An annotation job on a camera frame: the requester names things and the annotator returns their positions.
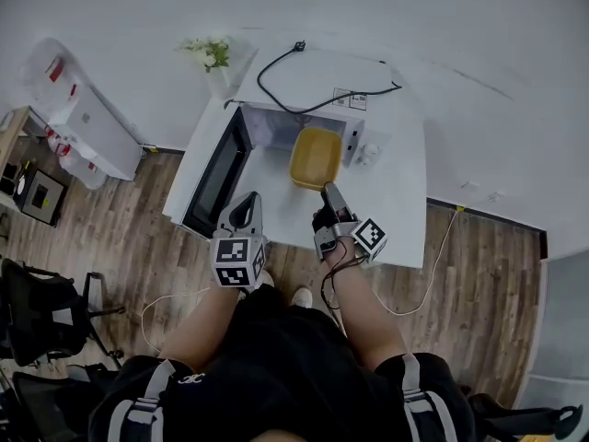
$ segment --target yellow bowl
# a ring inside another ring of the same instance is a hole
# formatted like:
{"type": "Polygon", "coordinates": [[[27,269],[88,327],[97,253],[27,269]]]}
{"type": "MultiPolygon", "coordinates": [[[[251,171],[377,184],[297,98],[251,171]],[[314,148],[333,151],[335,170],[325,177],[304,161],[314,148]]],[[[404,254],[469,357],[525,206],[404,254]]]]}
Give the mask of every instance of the yellow bowl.
{"type": "Polygon", "coordinates": [[[341,161],[341,138],[322,128],[305,128],[294,143],[290,174],[297,187],[320,191],[335,181],[341,161]]]}

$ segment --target white shoe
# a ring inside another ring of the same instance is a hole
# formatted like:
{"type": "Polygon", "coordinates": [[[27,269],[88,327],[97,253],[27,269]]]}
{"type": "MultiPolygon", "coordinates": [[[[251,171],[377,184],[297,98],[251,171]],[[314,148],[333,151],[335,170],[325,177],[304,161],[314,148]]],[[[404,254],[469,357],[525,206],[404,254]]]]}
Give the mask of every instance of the white shoe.
{"type": "Polygon", "coordinates": [[[258,288],[261,287],[262,284],[274,286],[274,279],[272,278],[272,275],[270,275],[268,273],[267,270],[262,270],[260,272],[260,275],[258,275],[258,280],[256,281],[256,286],[254,287],[254,289],[257,290],[258,288]]]}
{"type": "Polygon", "coordinates": [[[313,294],[306,286],[301,286],[294,292],[291,306],[300,306],[301,308],[311,308],[313,306],[313,294]]]}

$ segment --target person's right arm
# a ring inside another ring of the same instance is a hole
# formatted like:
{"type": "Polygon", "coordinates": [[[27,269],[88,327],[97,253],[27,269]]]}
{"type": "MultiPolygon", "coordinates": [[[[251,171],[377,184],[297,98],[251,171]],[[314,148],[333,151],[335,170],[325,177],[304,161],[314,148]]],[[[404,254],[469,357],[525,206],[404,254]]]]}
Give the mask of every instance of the person's right arm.
{"type": "MultiPolygon", "coordinates": [[[[327,271],[342,257],[341,263],[353,258],[352,239],[341,241],[346,247],[338,242],[335,251],[326,257],[327,271]]],[[[348,340],[364,366],[374,371],[390,357],[407,353],[395,317],[380,304],[359,265],[337,272],[333,286],[348,340]]]]}

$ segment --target wooden floor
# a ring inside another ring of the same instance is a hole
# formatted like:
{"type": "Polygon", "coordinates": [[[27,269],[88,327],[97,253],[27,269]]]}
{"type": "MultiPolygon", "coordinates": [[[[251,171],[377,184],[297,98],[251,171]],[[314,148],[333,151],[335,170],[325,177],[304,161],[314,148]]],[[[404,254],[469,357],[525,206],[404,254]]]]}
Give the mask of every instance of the wooden floor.
{"type": "MultiPolygon", "coordinates": [[[[104,285],[96,286],[92,304],[97,308],[123,304],[127,313],[97,319],[98,332],[108,347],[116,344],[126,356],[153,353],[140,328],[148,303],[211,284],[208,243],[161,215],[179,162],[180,156],[149,155],[134,183],[109,179],[97,192],[74,181],[57,228],[10,215],[10,239],[0,247],[11,259],[73,277],[78,288],[86,272],[103,273],[104,285]]],[[[349,201],[353,207],[353,198],[349,201]]],[[[387,265],[368,272],[374,290],[390,308],[406,311],[421,301],[451,214],[428,206],[422,270],[387,265]]],[[[286,295],[300,285],[317,291],[314,251],[271,244],[268,252],[268,268],[286,295]]],[[[462,213],[452,227],[425,304],[398,318],[398,325],[413,352],[442,356],[461,384],[510,405],[532,339],[538,282],[537,233],[462,213]]],[[[161,344],[163,335],[197,301],[195,295],[174,297],[147,310],[148,338],[161,344]]],[[[111,365],[92,342],[69,360],[111,365]]],[[[37,372],[59,377],[65,363],[41,366],[37,372]]],[[[6,361],[2,368],[7,373],[16,369],[6,361]]]]}

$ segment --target flower vase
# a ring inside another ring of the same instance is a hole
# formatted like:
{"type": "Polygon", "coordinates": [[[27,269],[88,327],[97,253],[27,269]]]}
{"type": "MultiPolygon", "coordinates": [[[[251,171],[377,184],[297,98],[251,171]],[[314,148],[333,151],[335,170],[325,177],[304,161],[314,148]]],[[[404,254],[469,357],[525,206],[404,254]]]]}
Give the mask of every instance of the flower vase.
{"type": "Polygon", "coordinates": [[[229,93],[229,84],[223,73],[223,67],[211,67],[209,72],[205,70],[204,78],[206,78],[206,83],[213,97],[226,99],[229,93]]]}

